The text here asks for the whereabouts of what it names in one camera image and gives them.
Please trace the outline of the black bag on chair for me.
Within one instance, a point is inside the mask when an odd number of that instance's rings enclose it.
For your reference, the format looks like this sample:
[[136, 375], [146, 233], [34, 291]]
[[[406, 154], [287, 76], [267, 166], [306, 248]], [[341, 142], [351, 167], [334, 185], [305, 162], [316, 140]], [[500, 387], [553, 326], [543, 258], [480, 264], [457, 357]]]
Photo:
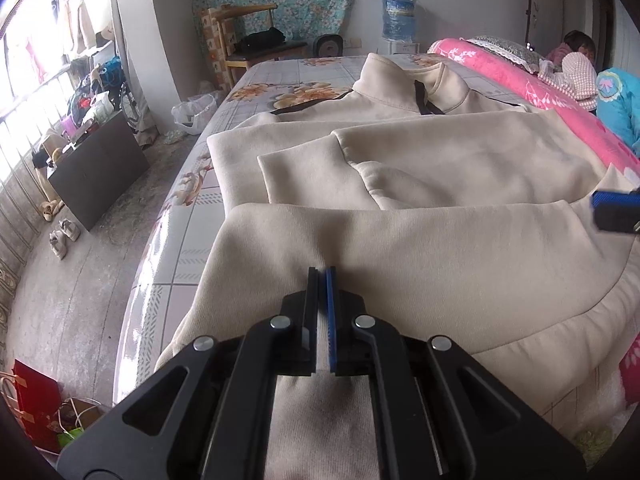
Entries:
[[234, 45], [235, 54], [254, 54], [267, 51], [285, 43], [284, 33], [275, 27], [253, 32]]

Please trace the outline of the pair of beige shoes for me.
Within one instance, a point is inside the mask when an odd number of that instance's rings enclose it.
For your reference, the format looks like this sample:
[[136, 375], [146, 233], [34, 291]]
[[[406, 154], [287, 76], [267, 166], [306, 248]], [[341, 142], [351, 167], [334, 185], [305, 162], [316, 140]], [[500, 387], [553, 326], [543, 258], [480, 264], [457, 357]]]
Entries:
[[76, 242], [80, 237], [78, 225], [70, 219], [58, 222], [58, 227], [49, 235], [49, 244], [55, 257], [63, 260], [67, 254], [67, 243]]

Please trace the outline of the green bag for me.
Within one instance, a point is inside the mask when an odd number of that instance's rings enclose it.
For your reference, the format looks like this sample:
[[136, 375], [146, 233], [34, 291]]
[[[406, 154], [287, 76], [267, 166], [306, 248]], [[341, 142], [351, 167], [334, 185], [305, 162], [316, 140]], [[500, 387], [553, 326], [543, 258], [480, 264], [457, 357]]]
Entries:
[[71, 430], [63, 430], [59, 434], [56, 435], [58, 439], [58, 446], [60, 448], [65, 448], [67, 445], [78, 439], [84, 433], [84, 428], [77, 427]]

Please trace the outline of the white water dispenser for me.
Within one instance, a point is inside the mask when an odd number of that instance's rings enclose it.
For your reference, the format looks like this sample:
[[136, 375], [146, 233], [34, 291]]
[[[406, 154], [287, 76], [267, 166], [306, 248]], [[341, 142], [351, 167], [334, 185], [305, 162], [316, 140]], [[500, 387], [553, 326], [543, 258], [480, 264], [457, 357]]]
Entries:
[[387, 50], [390, 55], [418, 54], [420, 52], [420, 44], [417, 42], [387, 40]]

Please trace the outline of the pink floral blanket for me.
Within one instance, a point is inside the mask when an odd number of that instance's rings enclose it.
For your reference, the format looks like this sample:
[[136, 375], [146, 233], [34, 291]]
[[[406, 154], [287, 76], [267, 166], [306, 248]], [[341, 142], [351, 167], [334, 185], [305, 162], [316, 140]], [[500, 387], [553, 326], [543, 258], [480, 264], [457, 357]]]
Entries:
[[438, 54], [457, 67], [463, 66], [500, 84], [541, 110], [555, 110], [578, 139], [587, 144], [606, 166], [612, 165], [620, 170], [635, 188], [639, 185], [638, 157], [599, 118], [583, 110], [560, 90], [466, 40], [437, 40], [427, 52]]

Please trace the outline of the lace trimmed grey pillow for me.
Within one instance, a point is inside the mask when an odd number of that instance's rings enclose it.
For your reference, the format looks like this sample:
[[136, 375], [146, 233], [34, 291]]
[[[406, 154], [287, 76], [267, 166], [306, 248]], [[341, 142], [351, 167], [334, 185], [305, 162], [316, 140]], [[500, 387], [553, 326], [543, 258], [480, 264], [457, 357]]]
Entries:
[[520, 66], [530, 74], [536, 75], [541, 70], [547, 73], [555, 71], [555, 65], [551, 61], [517, 42], [487, 35], [468, 38], [466, 41]]

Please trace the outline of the wooden chair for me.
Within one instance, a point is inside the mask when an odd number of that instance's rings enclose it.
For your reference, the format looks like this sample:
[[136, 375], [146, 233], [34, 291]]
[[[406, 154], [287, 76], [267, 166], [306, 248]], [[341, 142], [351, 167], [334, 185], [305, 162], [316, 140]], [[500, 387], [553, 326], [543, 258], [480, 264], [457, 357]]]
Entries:
[[[274, 26], [273, 12], [277, 3], [209, 8], [200, 12], [202, 31], [215, 84], [219, 90], [230, 91], [239, 70], [265, 61], [277, 61], [292, 55], [303, 55], [308, 44], [302, 40], [288, 40]], [[255, 14], [265, 14], [266, 27], [259, 32], [244, 34], [244, 20]]]

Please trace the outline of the child in blue pajamas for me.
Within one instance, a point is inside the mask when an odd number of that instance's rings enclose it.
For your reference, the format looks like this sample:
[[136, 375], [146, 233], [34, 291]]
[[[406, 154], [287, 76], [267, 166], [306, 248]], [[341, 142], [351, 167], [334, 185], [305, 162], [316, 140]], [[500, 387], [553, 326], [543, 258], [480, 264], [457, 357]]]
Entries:
[[[563, 41], [546, 57], [561, 70], [562, 58], [572, 52], [580, 52], [589, 58], [594, 70], [596, 45], [580, 30], [571, 30]], [[639, 78], [619, 68], [607, 68], [597, 73], [597, 108], [594, 112], [623, 144], [639, 156]]]

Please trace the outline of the dark low cabinet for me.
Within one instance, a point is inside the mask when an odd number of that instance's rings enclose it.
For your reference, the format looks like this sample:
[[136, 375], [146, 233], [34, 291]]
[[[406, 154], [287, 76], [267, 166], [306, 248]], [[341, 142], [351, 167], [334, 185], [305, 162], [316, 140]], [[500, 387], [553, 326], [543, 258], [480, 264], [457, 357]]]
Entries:
[[123, 112], [71, 146], [49, 169], [48, 181], [79, 223], [90, 231], [150, 164]]

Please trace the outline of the white fluffy garment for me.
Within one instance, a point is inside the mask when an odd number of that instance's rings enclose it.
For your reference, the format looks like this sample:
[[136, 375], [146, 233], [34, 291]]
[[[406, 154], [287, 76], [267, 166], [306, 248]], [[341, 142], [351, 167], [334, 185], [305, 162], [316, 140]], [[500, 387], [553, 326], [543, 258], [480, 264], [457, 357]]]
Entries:
[[622, 375], [600, 368], [579, 387], [548, 406], [542, 417], [566, 437], [591, 469], [630, 419]]

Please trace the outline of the metal balcony railing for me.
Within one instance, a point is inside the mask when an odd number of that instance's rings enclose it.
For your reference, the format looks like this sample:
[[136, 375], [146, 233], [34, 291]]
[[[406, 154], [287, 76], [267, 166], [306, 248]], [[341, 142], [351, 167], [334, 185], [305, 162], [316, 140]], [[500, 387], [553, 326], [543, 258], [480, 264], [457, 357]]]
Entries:
[[32, 164], [39, 130], [25, 105], [16, 102], [9, 77], [1, 74], [1, 363], [8, 362], [6, 338], [17, 286], [35, 242], [46, 225], [47, 199]]

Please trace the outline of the blue water bottle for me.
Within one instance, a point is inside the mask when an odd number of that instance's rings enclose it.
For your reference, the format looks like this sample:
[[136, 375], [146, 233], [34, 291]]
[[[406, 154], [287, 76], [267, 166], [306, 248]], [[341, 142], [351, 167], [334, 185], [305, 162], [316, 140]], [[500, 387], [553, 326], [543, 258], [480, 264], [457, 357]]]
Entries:
[[416, 0], [382, 0], [382, 36], [387, 40], [416, 41]]

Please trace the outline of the red paper bag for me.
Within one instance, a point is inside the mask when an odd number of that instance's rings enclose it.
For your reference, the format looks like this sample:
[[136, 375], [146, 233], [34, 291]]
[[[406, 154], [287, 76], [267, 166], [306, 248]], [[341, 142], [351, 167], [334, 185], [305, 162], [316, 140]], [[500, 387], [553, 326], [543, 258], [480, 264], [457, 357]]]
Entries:
[[62, 404], [58, 382], [19, 360], [14, 361], [12, 375], [26, 434], [37, 448], [58, 454], [58, 434], [51, 426]]

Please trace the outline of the white plastic bag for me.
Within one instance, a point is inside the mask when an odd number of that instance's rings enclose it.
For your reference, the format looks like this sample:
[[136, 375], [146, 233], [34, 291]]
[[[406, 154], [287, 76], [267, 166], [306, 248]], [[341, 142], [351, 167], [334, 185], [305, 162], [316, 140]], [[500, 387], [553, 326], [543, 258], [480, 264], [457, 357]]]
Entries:
[[210, 92], [192, 96], [171, 109], [171, 116], [178, 129], [191, 136], [199, 136], [215, 115], [218, 93]]

